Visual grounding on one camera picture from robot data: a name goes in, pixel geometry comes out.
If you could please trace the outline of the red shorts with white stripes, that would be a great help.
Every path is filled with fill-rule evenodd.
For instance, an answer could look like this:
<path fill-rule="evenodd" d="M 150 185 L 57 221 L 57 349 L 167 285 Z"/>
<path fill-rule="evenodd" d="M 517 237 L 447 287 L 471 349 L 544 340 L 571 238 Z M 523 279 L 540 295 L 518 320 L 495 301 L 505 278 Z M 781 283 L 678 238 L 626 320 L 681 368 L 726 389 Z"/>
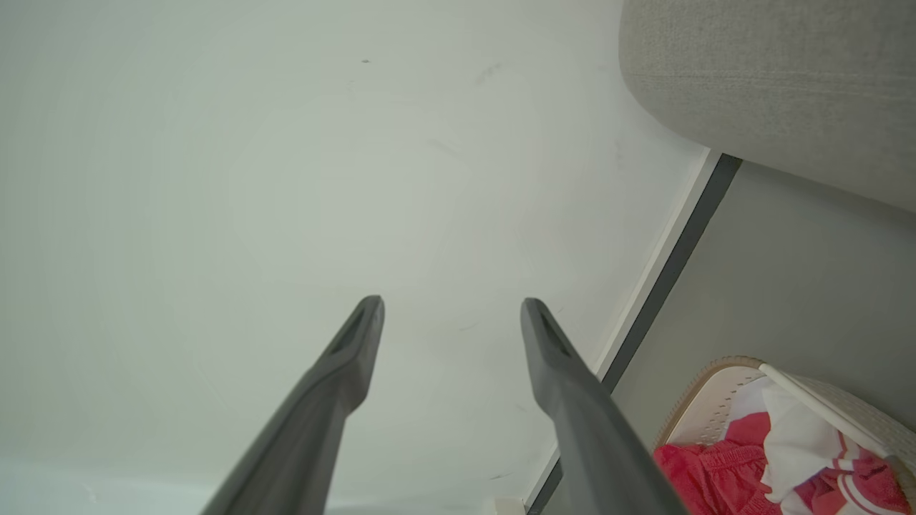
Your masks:
<path fill-rule="evenodd" d="M 751 415 L 735 429 L 726 428 L 712 446 L 668 443 L 653 457 L 690 515 L 782 515 L 760 483 L 769 425 L 765 415 Z"/>

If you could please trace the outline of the white perforated laundry basket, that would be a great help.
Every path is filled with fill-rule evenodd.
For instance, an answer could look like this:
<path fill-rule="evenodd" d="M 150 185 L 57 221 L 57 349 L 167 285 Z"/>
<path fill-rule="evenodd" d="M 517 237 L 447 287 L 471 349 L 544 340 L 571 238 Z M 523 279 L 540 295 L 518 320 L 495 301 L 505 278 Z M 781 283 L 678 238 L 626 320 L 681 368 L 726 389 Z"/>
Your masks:
<path fill-rule="evenodd" d="M 771 378 L 854 442 L 889 461 L 916 511 L 916 431 L 843 388 L 747 356 L 717 360 L 697 375 L 671 411 L 656 450 L 668 443 L 712 446 L 722 440 L 737 389 L 758 378 Z"/>

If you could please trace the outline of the white baseboard with dark strip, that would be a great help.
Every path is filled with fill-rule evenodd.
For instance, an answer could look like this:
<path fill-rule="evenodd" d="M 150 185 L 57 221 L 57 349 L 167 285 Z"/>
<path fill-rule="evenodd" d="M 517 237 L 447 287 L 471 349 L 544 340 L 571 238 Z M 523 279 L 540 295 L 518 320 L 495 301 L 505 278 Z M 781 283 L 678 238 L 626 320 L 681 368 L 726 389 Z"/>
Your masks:
<path fill-rule="evenodd" d="M 615 327 L 608 355 L 598 371 L 592 371 L 610 397 L 681 276 L 740 166 L 741 160 L 737 157 L 713 150 L 704 152 L 693 185 L 668 223 L 650 265 L 629 300 L 628 309 Z M 545 473 L 537 480 L 527 501 L 525 515 L 542 515 L 559 486 L 567 489 L 557 448 Z"/>

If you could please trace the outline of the grey fabric sofa seat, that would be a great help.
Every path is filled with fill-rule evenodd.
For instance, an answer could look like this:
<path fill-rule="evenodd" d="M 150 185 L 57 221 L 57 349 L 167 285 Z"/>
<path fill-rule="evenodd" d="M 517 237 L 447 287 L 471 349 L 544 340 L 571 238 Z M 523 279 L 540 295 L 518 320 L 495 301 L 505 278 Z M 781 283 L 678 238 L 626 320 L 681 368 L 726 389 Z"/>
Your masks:
<path fill-rule="evenodd" d="M 678 136 L 916 214 L 916 0 L 624 0 L 618 53 Z"/>

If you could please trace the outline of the white garment with red stripes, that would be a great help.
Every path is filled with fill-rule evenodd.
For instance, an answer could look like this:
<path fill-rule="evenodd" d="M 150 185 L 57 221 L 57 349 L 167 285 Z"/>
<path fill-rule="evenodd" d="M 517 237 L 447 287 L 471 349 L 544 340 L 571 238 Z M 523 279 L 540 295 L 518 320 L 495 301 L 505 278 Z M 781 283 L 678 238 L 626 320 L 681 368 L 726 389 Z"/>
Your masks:
<path fill-rule="evenodd" d="M 770 423 L 760 483 L 782 515 L 912 515 L 889 462 L 771 378 L 737 389 L 727 428 L 758 414 Z"/>

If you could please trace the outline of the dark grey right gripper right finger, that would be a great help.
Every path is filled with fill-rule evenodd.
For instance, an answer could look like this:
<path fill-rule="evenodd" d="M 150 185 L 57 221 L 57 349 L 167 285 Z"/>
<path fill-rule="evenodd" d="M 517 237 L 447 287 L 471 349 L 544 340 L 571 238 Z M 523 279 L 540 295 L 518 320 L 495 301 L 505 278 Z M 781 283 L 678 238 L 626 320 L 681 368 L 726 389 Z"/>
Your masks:
<path fill-rule="evenodd" d="M 523 300 L 534 398 L 552 420 L 573 515 L 688 515 L 664 473 L 542 300 Z"/>

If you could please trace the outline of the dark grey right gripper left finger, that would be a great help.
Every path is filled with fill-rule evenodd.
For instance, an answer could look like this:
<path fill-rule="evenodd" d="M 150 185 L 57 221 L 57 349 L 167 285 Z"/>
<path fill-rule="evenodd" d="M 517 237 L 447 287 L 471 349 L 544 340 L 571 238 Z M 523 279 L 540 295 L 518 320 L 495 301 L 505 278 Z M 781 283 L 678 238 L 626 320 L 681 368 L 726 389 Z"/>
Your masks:
<path fill-rule="evenodd" d="M 201 515 L 324 515 L 346 419 L 369 394 L 384 323 L 380 296 L 356 304 Z"/>

